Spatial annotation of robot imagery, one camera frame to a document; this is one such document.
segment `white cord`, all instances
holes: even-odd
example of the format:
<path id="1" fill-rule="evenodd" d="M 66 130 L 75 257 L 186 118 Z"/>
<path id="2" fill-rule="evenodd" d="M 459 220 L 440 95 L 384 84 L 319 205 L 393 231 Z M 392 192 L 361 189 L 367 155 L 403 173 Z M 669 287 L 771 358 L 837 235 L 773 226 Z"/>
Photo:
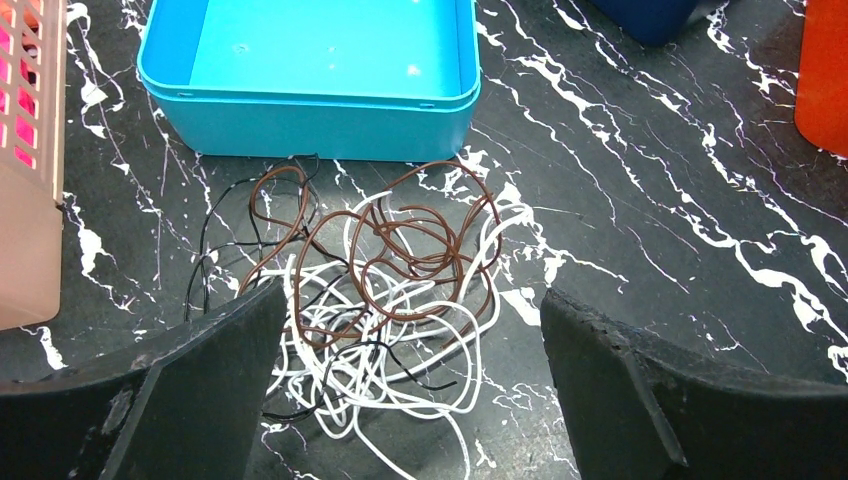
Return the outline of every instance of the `white cord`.
<path id="1" fill-rule="evenodd" d="M 391 209 L 391 192 L 380 192 L 363 199 L 351 211 L 358 212 L 366 205 L 385 198 L 388 217 L 395 221 L 394 212 Z M 284 388 L 289 398 L 294 399 L 301 408 L 315 409 L 314 416 L 324 433 L 332 439 L 343 439 L 354 433 L 381 461 L 383 461 L 395 473 L 406 479 L 414 479 L 412 475 L 390 460 L 383 452 L 362 432 L 359 424 L 359 416 L 363 409 L 373 410 L 395 410 L 404 412 L 418 419 L 435 420 L 445 419 L 454 430 L 460 449 L 465 459 L 465 475 L 469 478 L 471 473 L 468 446 L 459 425 L 453 418 L 453 414 L 466 414 L 470 412 L 480 393 L 482 385 L 482 354 L 480 350 L 480 337 L 491 329 L 498 321 L 501 311 L 500 294 L 495 285 L 494 278 L 483 281 L 485 288 L 491 284 L 493 297 L 493 308 L 491 317 L 479 323 L 478 319 L 463 303 L 466 300 L 472 277 L 477 276 L 481 265 L 492 261 L 489 252 L 497 243 L 497 237 L 510 226 L 526 221 L 531 215 L 529 207 L 524 204 L 509 204 L 496 207 L 499 214 L 512 212 L 510 218 L 503 220 L 500 225 L 491 228 L 494 216 L 490 208 L 484 211 L 488 214 L 480 232 L 479 250 L 473 257 L 468 272 L 459 286 L 459 295 L 456 302 L 433 300 L 436 282 L 432 280 L 414 281 L 409 279 L 398 279 L 393 276 L 390 269 L 388 273 L 381 270 L 377 265 L 370 265 L 365 270 L 365 261 L 354 260 L 350 266 L 351 276 L 354 281 L 361 282 L 371 300 L 385 311 L 394 311 L 401 315 L 420 314 L 433 311 L 436 307 L 444 307 L 447 312 L 440 315 L 427 315 L 426 322 L 418 322 L 410 327 L 410 322 L 389 321 L 378 332 L 373 330 L 386 320 L 379 312 L 365 315 L 360 324 L 354 326 L 359 335 L 357 344 L 341 346 L 337 342 L 330 347 L 316 351 L 307 342 L 321 341 L 320 336 L 312 332 L 304 331 L 303 336 L 296 332 L 295 319 L 289 314 L 285 327 L 289 332 L 284 334 L 280 340 L 282 349 L 282 367 L 274 368 L 272 375 L 275 377 L 267 394 L 273 393 L 278 388 Z M 345 250 L 345 258 L 351 258 L 353 248 L 351 239 L 351 225 L 353 219 L 348 217 L 342 229 L 342 245 Z M 396 229 L 401 244 L 412 254 L 411 242 L 402 234 L 401 229 Z M 296 256 L 290 255 L 285 262 L 285 268 L 263 269 L 261 271 L 261 282 L 269 281 L 271 277 L 282 277 L 284 291 L 288 299 L 289 312 L 292 312 L 294 279 L 293 270 Z M 315 287 L 321 290 L 321 298 L 313 304 L 305 307 L 300 312 L 300 324 L 327 330 L 338 330 L 347 321 L 367 308 L 366 302 L 359 298 L 354 289 L 344 289 L 343 286 L 350 283 L 348 276 L 330 284 L 327 280 L 331 273 L 338 273 L 340 268 L 346 265 L 340 261 L 331 261 L 321 265 L 304 267 L 297 279 L 301 292 L 305 288 Z M 454 326 L 455 323 L 471 326 L 470 332 L 464 336 Z M 459 356 L 452 361 L 465 362 L 464 371 L 458 372 L 464 377 L 459 388 L 459 393 L 450 402 L 439 402 L 432 398 L 422 398 L 410 393 L 401 392 L 392 385 L 409 379 L 406 372 L 400 371 L 389 373 L 394 369 L 393 364 L 388 362 L 389 352 L 386 348 L 374 343 L 379 339 L 382 343 L 395 347 L 402 344 L 413 345 L 413 348 L 426 339 L 443 340 L 444 335 L 450 335 L 454 341 L 446 348 L 441 348 L 427 358 L 421 358 L 414 366 L 407 366 L 410 374 L 418 376 L 423 372 L 431 371 L 432 368 L 443 362 L 445 358 L 460 351 Z M 293 350 L 298 364 L 302 368 L 296 369 L 289 358 L 290 350 Z"/>

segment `container rim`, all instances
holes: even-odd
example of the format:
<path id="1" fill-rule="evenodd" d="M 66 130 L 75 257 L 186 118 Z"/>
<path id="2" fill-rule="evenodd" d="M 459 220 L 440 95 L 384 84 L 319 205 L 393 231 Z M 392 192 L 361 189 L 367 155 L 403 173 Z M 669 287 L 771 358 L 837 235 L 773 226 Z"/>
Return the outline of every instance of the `container rim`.
<path id="1" fill-rule="evenodd" d="M 471 22 L 476 25 L 477 12 L 475 9 L 476 0 L 456 0 L 469 1 L 471 6 Z M 153 0 L 153 5 L 150 8 L 150 16 L 148 18 L 148 27 L 156 20 L 156 6 L 159 0 Z M 438 108 L 438 109 L 453 109 L 458 106 L 468 103 L 469 97 L 475 98 L 479 94 L 482 85 L 482 67 L 480 65 L 480 45 L 476 32 L 472 34 L 472 42 L 474 47 L 474 82 L 471 86 L 459 95 L 452 97 L 432 97 L 432 96 L 408 96 L 408 95 L 379 95 L 369 94 L 362 95 L 357 93 L 342 93 L 342 92 L 327 92 L 327 91 L 309 91 L 309 90 L 257 90 L 257 89 L 242 89 L 242 88 L 209 88 L 203 86 L 192 85 L 175 85 L 159 82 L 154 79 L 144 68 L 144 54 L 146 52 L 147 34 L 150 28 L 144 29 L 144 35 L 141 39 L 141 45 L 136 56 L 136 66 L 142 83 L 149 90 L 156 94 L 164 94 L 171 97 L 189 98 L 208 98 L 220 100 L 238 100 L 238 99 L 265 99 L 274 101 L 292 101 L 292 102 L 315 102 L 316 98 L 326 99 L 333 103 L 347 105 L 396 105 L 413 108 Z"/>

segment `black marble surface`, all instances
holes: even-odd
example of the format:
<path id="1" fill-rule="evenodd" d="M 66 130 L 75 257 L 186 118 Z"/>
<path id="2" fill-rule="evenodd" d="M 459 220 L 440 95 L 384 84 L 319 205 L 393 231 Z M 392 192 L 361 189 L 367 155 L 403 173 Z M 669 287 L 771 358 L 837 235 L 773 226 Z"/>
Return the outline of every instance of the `black marble surface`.
<path id="1" fill-rule="evenodd" d="M 477 409 L 458 417 L 474 478 L 579 477 L 537 327 L 551 284 L 727 362 L 848 381 L 848 163 L 792 123 L 802 4 L 738 0 L 646 50 L 584 0 L 478 2 L 484 94 L 461 156 L 535 215 L 507 235 L 485 384 Z M 210 201 L 270 164 L 198 158 L 180 143 L 135 68 L 149 7 L 69 7 L 62 311 L 47 327 L 0 334 L 4 379 L 35 379 L 181 321 Z M 314 183 L 332 210 L 408 168 L 328 161 Z M 464 212 L 446 174 L 399 194 Z M 210 244 L 247 235 L 247 196 L 225 202 Z M 214 302 L 232 297 L 245 254 L 219 258 Z M 446 423 L 366 423 L 411 473 L 461 477 Z M 247 478 L 289 477 L 391 475 L 314 421 L 261 426 Z"/>

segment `dark blue container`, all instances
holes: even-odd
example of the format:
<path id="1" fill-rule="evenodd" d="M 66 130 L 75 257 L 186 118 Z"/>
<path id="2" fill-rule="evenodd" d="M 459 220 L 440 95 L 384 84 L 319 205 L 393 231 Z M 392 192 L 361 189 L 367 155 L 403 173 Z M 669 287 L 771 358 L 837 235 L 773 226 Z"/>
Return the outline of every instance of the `dark blue container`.
<path id="1" fill-rule="evenodd" d="M 628 35 L 649 47 L 665 45 L 722 0 L 589 0 Z"/>

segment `pink basket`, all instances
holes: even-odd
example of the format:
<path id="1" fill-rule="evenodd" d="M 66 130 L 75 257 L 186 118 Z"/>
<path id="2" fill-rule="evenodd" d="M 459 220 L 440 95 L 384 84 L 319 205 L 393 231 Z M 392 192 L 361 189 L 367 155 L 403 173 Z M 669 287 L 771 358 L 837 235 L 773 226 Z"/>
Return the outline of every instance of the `pink basket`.
<path id="1" fill-rule="evenodd" d="M 0 329 L 59 310 L 65 0 L 0 0 Z"/>

